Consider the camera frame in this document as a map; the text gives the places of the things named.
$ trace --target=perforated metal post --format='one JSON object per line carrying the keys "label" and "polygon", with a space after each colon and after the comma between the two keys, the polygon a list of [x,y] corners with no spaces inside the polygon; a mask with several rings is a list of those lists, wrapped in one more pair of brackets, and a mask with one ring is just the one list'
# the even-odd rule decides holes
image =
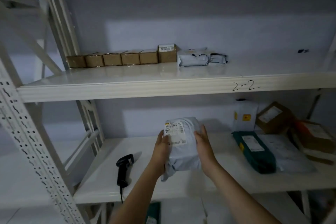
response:
{"label": "perforated metal post", "polygon": [[0,42],[0,121],[32,172],[39,177],[55,209],[66,223],[88,224],[87,214],[72,198],[74,189],[40,119],[35,103],[25,104],[16,88],[22,85],[4,46]]}

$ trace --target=grey plastic package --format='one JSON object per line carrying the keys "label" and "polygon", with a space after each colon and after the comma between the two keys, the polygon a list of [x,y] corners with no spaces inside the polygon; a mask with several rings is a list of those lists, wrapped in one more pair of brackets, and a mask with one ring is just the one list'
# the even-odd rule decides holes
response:
{"label": "grey plastic package", "polygon": [[171,152],[161,181],[166,181],[176,171],[201,168],[194,131],[201,132],[200,125],[195,117],[166,121],[164,136],[169,135]]}

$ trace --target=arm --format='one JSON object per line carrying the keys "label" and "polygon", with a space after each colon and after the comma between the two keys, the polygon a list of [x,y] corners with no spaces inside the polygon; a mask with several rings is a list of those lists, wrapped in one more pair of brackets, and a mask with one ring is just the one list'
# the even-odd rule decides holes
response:
{"label": "arm", "polygon": [[229,209],[237,223],[281,224],[217,162],[204,126],[202,126],[201,134],[195,131],[195,138],[202,169],[226,199]]}
{"label": "arm", "polygon": [[157,179],[169,155],[168,137],[157,136],[152,158],[110,224],[143,224]]}

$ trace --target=black cable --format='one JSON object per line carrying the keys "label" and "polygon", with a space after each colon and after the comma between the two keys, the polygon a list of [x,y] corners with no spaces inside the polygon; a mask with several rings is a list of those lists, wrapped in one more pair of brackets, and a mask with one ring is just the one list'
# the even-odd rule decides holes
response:
{"label": "black cable", "polygon": [[120,187],[120,198],[121,198],[121,203],[123,204],[123,188]]}

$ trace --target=handwritten label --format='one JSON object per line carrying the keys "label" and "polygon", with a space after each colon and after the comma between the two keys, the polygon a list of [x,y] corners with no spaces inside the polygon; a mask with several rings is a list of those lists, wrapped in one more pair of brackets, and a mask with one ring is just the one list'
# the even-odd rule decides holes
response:
{"label": "handwritten label", "polygon": [[239,85],[238,83],[236,82],[233,82],[232,83],[233,86],[234,86],[234,89],[232,91],[236,91],[236,90],[240,90],[240,89],[244,89],[244,88],[247,88],[248,87],[248,90],[254,90],[254,89],[258,89],[260,87],[256,87],[254,85],[254,81],[253,80],[250,80],[248,81],[246,84],[242,84],[242,85]]}

